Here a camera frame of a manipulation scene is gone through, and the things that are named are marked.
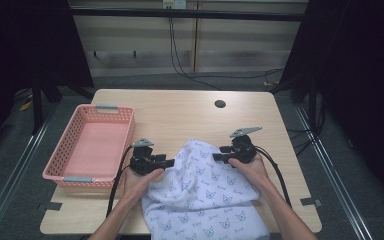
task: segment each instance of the pink plastic basket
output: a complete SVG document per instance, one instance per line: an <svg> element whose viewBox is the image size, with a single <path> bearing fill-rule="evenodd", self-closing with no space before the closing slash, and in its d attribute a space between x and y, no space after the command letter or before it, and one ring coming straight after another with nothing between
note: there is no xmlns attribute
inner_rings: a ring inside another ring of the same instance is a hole
<svg viewBox="0 0 384 240"><path fill-rule="evenodd" d="M60 186L111 188L134 128L133 108L79 105L43 177Z"/></svg>

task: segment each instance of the electrical outlet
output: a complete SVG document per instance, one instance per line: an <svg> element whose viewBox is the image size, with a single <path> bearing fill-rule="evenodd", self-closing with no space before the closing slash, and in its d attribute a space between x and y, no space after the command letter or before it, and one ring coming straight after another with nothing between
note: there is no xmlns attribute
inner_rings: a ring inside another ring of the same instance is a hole
<svg viewBox="0 0 384 240"><path fill-rule="evenodd" d="M163 0L164 9L174 9L174 0Z"/></svg>
<svg viewBox="0 0 384 240"><path fill-rule="evenodd" d="M175 0L174 9L186 10L186 0Z"/></svg>

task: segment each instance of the round hole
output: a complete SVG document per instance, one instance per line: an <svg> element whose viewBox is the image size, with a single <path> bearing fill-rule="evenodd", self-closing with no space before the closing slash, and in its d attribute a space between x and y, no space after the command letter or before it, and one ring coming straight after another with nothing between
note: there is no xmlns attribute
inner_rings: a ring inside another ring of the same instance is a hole
<svg viewBox="0 0 384 240"><path fill-rule="evenodd" d="M224 108L226 107L226 102L223 100L217 100L214 102L214 105L216 105L218 108Z"/></svg>

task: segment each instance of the white cloth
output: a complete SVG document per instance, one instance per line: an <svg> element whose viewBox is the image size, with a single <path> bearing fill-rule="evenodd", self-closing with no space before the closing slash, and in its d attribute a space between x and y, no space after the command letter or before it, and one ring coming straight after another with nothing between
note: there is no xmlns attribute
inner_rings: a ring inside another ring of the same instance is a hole
<svg viewBox="0 0 384 240"><path fill-rule="evenodd" d="M152 239L270 239L251 203L246 177L213 160L218 148L189 139L164 178L152 182L142 209Z"/></svg>

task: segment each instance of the basket handle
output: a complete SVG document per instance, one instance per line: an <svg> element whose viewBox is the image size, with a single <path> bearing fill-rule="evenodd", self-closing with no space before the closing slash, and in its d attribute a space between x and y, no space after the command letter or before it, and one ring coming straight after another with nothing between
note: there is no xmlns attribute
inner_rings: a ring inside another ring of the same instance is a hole
<svg viewBox="0 0 384 240"><path fill-rule="evenodd" d="M64 177L64 182L83 182L83 183L93 183L91 177Z"/></svg>
<svg viewBox="0 0 384 240"><path fill-rule="evenodd" d="M100 109L118 109L118 105L100 103L100 104L96 104L96 108L100 108Z"/></svg>

